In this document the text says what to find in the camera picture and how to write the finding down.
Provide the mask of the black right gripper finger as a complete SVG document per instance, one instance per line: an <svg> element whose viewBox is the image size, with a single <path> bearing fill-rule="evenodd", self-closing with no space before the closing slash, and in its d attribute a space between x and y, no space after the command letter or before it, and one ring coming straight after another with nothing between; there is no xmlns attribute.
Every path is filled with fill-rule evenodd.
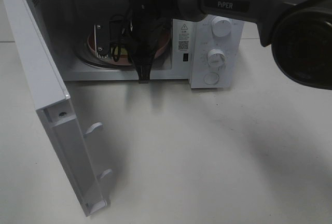
<svg viewBox="0 0 332 224"><path fill-rule="evenodd" d="M139 82L149 82L151 69L153 66L154 60L151 58L143 59L143 58L135 58L133 60L133 65L137 72Z"/></svg>

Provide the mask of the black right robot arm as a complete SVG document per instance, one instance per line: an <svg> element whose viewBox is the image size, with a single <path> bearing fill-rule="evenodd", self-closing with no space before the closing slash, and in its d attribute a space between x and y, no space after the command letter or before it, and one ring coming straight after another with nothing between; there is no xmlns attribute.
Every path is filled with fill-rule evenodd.
<svg viewBox="0 0 332 224"><path fill-rule="evenodd" d="M278 68L292 81L331 89L331 0L129 0L133 36L160 18L208 15L255 23Z"/></svg>

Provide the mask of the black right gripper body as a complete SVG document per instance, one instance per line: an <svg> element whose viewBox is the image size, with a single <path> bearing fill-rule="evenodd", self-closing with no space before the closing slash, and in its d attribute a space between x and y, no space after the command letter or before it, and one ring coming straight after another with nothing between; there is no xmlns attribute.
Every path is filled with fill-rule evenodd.
<svg viewBox="0 0 332 224"><path fill-rule="evenodd" d="M180 17L178 0L129 0L128 53L133 61L154 57L164 29Z"/></svg>

